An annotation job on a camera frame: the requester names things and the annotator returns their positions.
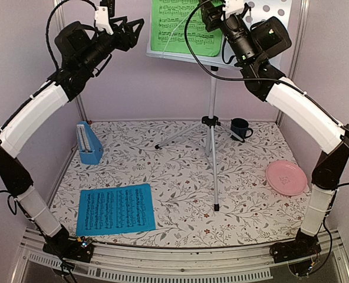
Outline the green sheet music page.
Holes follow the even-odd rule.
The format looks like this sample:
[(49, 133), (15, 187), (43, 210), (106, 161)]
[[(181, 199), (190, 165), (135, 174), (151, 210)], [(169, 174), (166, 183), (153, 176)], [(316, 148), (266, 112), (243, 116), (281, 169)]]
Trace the green sheet music page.
[[(150, 49), (160, 53), (190, 53), (184, 38), (185, 23), (199, 1), (154, 0), (151, 12)], [(220, 53), (222, 33), (219, 30), (207, 32), (200, 10), (187, 28), (187, 37), (196, 55), (215, 57)]]

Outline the white perforated music stand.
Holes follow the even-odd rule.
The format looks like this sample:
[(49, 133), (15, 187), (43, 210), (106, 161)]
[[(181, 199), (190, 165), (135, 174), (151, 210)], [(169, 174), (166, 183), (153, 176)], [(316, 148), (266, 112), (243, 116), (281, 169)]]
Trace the white perforated music stand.
[(210, 71), (200, 62), (200, 60), (197, 58), (195, 53), (191, 50), (190, 43), (187, 39), (187, 27), (190, 24), (190, 21), (194, 14), (197, 12), (197, 10), (200, 9), (200, 4), (188, 14), (172, 31), (170, 37), (167, 40), (167, 43), (169, 43), (173, 33), (175, 30), (178, 29), (179, 26), (181, 26), (182, 22), (186, 20), (185, 27), (184, 27), (184, 36), (185, 36), (185, 42), (187, 44), (187, 47), (190, 50), (190, 53), (195, 58), (196, 62), (211, 76), (211, 83), (210, 83), (210, 95), (209, 95), (209, 111), (207, 116), (203, 116), (201, 118), (200, 122), (195, 123), (194, 125), (188, 127), (185, 130), (182, 130), (178, 132), (177, 134), (174, 134), (167, 139), (161, 141), (159, 144), (155, 145), (155, 149), (159, 150), (163, 146), (169, 145), (171, 142), (173, 142), (178, 137), (183, 137), (186, 133), (192, 131), (193, 129), (201, 126), (202, 124), (206, 126), (207, 128), (207, 135), (206, 135), (206, 142), (205, 142), (205, 156), (206, 160), (209, 161), (209, 158), (212, 158), (212, 164), (210, 165), (213, 170), (213, 188), (214, 188), (214, 211), (218, 212), (220, 210), (219, 206), (219, 189), (218, 189), (218, 173), (217, 173), (217, 160), (216, 160), (216, 140), (215, 140), (215, 127), (221, 126), (225, 131), (227, 131), (229, 134), (235, 136), (237, 139), (239, 136), (235, 134), (230, 128), (224, 126), (220, 123), (219, 118), (215, 116), (215, 102), (216, 102), (216, 88), (217, 88), (217, 82), (218, 79), (217, 71), (218, 67), (211, 66)]

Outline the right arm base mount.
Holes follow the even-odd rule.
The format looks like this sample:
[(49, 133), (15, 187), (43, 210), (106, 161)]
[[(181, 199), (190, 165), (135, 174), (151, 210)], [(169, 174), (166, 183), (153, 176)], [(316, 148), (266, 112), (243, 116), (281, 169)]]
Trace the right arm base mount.
[(269, 253), (275, 263), (300, 259), (321, 252), (317, 236), (309, 236), (298, 230), (294, 240), (276, 242), (270, 246)]

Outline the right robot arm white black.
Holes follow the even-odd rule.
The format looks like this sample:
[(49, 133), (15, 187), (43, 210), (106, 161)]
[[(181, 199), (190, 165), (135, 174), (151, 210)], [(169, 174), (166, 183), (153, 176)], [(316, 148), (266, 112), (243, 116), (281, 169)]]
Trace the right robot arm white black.
[(218, 29), (226, 37), (248, 91), (293, 119), (321, 148), (312, 172), (311, 198), (290, 248), (293, 255), (303, 257), (317, 242), (317, 233), (340, 185), (349, 158), (349, 125), (337, 121), (270, 64), (269, 59), (292, 44), (277, 17), (248, 28), (244, 18), (250, 7), (244, 1), (223, 1), (220, 5), (199, 1), (198, 9), (206, 30)]

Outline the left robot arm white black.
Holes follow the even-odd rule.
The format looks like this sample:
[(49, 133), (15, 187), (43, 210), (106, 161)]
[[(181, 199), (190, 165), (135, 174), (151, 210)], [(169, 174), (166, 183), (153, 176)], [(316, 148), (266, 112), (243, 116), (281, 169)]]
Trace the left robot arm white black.
[(72, 253), (73, 242), (62, 234), (63, 226), (34, 188), (30, 174), (17, 156), (52, 114), (75, 99), (87, 81), (102, 72), (114, 50), (128, 51), (137, 44), (143, 25), (143, 19), (128, 21), (126, 17), (111, 19), (109, 28), (78, 21), (67, 25), (54, 40), (62, 56), (61, 68), (0, 128), (0, 177), (6, 191), (51, 238), (51, 247), (61, 256)]

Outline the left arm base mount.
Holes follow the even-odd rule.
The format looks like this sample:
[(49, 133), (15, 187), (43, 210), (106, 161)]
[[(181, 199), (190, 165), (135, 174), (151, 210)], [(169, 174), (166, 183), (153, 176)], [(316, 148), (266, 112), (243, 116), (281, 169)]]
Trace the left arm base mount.
[(59, 259), (72, 259), (90, 263), (94, 245), (90, 238), (80, 236), (77, 238), (71, 237), (69, 231), (61, 224), (60, 229), (53, 236), (48, 236), (43, 233), (45, 244), (43, 251), (56, 255)]

